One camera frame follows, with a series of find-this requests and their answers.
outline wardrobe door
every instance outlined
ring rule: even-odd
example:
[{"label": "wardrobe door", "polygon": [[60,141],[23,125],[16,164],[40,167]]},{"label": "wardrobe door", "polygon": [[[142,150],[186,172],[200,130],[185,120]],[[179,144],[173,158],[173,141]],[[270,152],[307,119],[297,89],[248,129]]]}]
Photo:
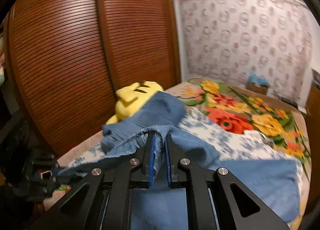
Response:
[{"label": "wardrobe door", "polygon": [[114,113],[96,0],[17,0],[5,40],[19,105],[56,154],[95,134]]},{"label": "wardrobe door", "polygon": [[177,84],[167,0],[102,0],[115,87],[140,80]]}]

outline silver screw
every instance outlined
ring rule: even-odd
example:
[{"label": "silver screw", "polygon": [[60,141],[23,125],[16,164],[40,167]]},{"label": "silver screw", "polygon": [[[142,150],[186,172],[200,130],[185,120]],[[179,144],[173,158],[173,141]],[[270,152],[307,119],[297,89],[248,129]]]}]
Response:
[{"label": "silver screw", "polygon": [[228,174],[228,170],[226,168],[219,168],[218,169],[218,172],[221,174],[221,175],[227,175]]},{"label": "silver screw", "polygon": [[130,159],[129,162],[130,162],[131,165],[137,165],[137,164],[139,164],[140,161],[138,159],[136,159],[136,158],[133,158],[133,159]]},{"label": "silver screw", "polygon": [[183,158],[180,160],[180,163],[182,165],[189,165],[190,164],[190,160],[189,159],[186,159],[186,158]]},{"label": "silver screw", "polygon": [[94,176],[98,176],[101,174],[101,169],[93,169],[91,171],[91,174],[94,175]]}]

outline yellow plush toy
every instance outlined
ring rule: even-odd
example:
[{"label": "yellow plush toy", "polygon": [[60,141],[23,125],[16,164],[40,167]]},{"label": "yellow plush toy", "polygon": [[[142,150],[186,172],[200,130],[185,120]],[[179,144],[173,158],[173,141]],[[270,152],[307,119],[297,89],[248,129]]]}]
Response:
[{"label": "yellow plush toy", "polygon": [[163,91],[162,86],[148,81],[133,83],[117,90],[119,100],[115,107],[116,114],[106,124],[117,123],[134,115],[158,91]]}]

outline floral blanket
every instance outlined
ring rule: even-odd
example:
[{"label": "floral blanket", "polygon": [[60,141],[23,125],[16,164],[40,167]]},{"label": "floral blanket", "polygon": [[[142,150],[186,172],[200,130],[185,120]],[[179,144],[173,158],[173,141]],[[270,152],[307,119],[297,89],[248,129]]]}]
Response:
[{"label": "floral blanket", "polygon": [[297,158],[307,179],[306,163],[311,165],[307,139],[299,130],[290,110],[278,109],[260,97],[246,95],[218,80],[193,78],[181,95],[187,106],[196,106],[209,119],[229,132],[243,134],[258,130],[274,141],[274,149]]}]

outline wallpaper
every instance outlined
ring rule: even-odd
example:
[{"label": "wallpaper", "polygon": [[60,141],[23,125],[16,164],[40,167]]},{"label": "wallpaper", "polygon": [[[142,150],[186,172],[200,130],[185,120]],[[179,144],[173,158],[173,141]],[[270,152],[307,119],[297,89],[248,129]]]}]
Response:
[{"label": "wallpaper", "polygon": [[188,72],[298,100],[312,55],[306,8],[294,0],[180,0]]}]

